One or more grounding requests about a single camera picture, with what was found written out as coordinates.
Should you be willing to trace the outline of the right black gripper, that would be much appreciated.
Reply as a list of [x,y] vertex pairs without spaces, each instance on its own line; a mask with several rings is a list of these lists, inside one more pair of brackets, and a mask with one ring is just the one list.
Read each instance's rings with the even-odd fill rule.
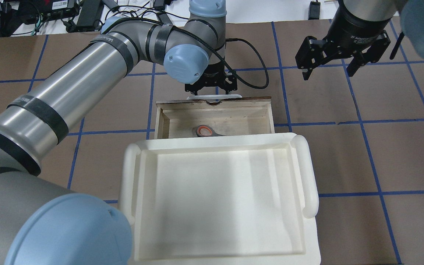
[[348,77],[368,63],[377,63],[391,43],[385,30],[389,22],[336,15],[325,37],[306,36],[300,45],[296,64],[303,79],[307,81],[315,68],[336,59],[352,59],[346,67]]

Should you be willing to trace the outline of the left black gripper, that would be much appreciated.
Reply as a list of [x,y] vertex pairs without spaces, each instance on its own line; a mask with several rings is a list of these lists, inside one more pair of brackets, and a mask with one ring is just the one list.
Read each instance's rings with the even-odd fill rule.
[[193,84],[185,84],[185,92],[197,95],[204,87],[219,87],[230,94],[237,90],[237,79],[231,73],[226,73],[224,63],[209,64],[198,81]]

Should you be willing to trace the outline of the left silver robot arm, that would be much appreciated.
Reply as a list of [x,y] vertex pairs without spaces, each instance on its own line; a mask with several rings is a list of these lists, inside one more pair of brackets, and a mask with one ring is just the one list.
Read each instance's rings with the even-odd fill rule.
[[144,60],[184,84],[223,60],[225,0],[191,0],[183,29],[124,17],[0,114],[0,265],[126,265],[126,216],[98,197],[39,178],[41,161]]

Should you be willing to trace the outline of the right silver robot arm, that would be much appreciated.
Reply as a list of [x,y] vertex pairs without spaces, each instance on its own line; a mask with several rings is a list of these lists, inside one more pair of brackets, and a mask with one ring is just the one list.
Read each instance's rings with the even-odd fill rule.
[[304,38],[296,64],[308,80],[312,71],[335,59],[348,59],[349,77],[368,63],[377,63],[391,43],[385,27],[399,14],[402,28],[393,58],[403,38],[408,38],[424,59],[424,0],[340,0],[328,33],[321,40]]

